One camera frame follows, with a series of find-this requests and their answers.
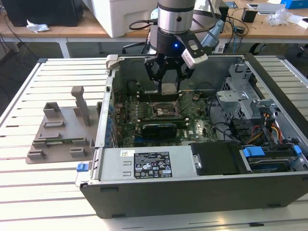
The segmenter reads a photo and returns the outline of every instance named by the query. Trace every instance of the floor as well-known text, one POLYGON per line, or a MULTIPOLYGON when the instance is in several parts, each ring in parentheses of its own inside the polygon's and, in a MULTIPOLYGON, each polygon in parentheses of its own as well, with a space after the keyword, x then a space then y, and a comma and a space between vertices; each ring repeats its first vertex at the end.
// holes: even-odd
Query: floor
MULTIPOLYGON (((27 45, 38 58, 62 58, 57 43, 30 43, 27 45)), ((74 58, 106 57, 109 54, 121 54, 122 47, 125 45, 128 44, 103 43, 103 54, 99 54, 97 43, 70 43, 69 49, 74 58)), ((252 44, 244 44, 238 52, 248 52, 251 46, 252 44)), ((142 47, 129 49, 127 54, 138 54, 141 49, 142 47)), ((293 44, 268 44, 262 48, 259 55, 284 55, 304 76, 308 76, 308 55, 304 54, 297 57, 298 52, 300 50, 293 44)), ((37 59, 25 49, 25 46, 20 47, 18 54, 9 53, 0 61, 0 115, 17 93, 36 62, 37 59)))

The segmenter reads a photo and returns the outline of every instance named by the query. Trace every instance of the wooden desk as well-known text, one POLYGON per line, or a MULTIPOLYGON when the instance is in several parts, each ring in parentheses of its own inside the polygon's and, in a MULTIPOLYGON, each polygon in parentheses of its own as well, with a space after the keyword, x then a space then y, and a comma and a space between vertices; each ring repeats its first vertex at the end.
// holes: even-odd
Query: wooden desk
MULTIPOLYGON (((235 0, 239 8, 243 8, 247 3, 265 3, 266 0, 235 0)), ((229 15, 241 19, 243 11, 235 9, 229 10, 229 15)), ((293 14, 308 16, 308 9, 290 10, 293 14)), ((4 15, 0 15, 0 33, 7 42, 18 42, 14 34, 8 29, 4 22, 4 15)), ((256 15, 253 23, 246 23, 249 26, 249 33, 243 38, 243 42, 261 43, 307 43, 308 30, 298 25, 289 23, 288 26, 270 26, 265 22, 266 15, 256 15)), ((49 31, 38 34, 30 32, 26 27, 13 27, 11 29, 24 42, 57 42, 61 47, 64 58, 70 58, 68 42, 141 42, 144 41, 148 31, 140 30, 127 33, 123 37, 111 38, 104 28, 99 24, 90 11, 84 11, 84 16, 77 27, 51 26, 49 31)), ((224 46, 232 35, 230 24, 226 24, 224 31, 220 34, 220 45, 224 46)))
MULTIPOLYGON (((266 3, 266 1, 267 0, 254 0, 253 2, 251 2, 245 0, 236 0, 235 2, 239 8, 244 8, 248 3, 266 3)), ((229 9, 229 16, 241 20, 243 10, 238 10, 232 15, 234 11, 235 9, 229 9)), ((288 11, 296 15, 308 16, 308 9, 297 9, 288 11)), ((275 43, 275 41, 276 43, 281 43, 281 40, 283 39, 308 39, 308 30, 300 27, 299 25, 289 23, 288 26, 270 26, 265 22, 266 17, 267 15, 257 14, 253 23, 246 23, 249 26, 249 33, 244 37, 243 42, 248 42, 249 40, 255 40, 256 42, 268 42, 268 40, 270 39, 271 43, 275 43)), ((241 26, 240 22, 235 21, 234 23, 241 26)), ((232 30, 231 25, 228 23, 224 27, 224 32, 220 35, 220 38, 230 38, 230 33, 232 33, 232 30)))

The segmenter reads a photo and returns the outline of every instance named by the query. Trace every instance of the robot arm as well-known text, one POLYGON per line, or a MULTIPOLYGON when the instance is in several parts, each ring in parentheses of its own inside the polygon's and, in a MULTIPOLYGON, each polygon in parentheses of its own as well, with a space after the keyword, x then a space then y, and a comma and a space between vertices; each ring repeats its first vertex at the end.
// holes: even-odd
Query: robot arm
POLYGON ((196 31, 190 30, 196 0, 158 1, 157 52, 154 59, 145 62, 150 80, 161 84, 167 70, 176 70, 178 81, 182 81, 190 78, 193 70, 207 60, 207 55, 212 53, 212 47, 203 46, 195 34, 214 28, 216 19, 220 18, 219 10, 216 9, 220 0, 212 0, 215 2, 215 9, 210 1, 207 0, 208 5, 199 4, 199 6, 211 26, 196 31), (157 73, 152 71, 154 62, 159 66, 157 73), (182 72, 181 67, 184 64, 187 65, 187 68, 182 72))

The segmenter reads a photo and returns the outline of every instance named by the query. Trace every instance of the motherboard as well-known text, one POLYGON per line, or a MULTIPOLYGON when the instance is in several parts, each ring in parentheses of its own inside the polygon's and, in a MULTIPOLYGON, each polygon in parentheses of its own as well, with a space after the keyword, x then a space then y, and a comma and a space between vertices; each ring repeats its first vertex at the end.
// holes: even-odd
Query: motherboard
POLYGON ((183 92, 173 101, 158 101, 150 94, 145 96, 115 99, 118 102, 115 111, 119 147, 218 141, 216 130, 208 120, 211 98, 200 92, 183 92))

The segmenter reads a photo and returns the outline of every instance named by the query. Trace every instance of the blue latch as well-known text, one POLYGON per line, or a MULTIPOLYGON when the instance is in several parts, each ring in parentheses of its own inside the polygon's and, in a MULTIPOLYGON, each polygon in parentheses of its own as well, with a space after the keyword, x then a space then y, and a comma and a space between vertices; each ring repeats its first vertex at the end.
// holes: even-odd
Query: blue latch
POLYGON ((298 145, 294 145, 293 149, 294 149, 294 151, 296 152, 296 154, 297 154, 298 156, 301 155, 302 150, 300 149, 300 147, 299 147, 298 145))
POLYGON ((265 156, 262 147, 246 147, 243 153, 246 157, 265 156))
POLYGON ((78 164, 77 165, 77 168, 76 168, 76 171, 77 172, 88 172, 89 170, 89 164, 78 164))

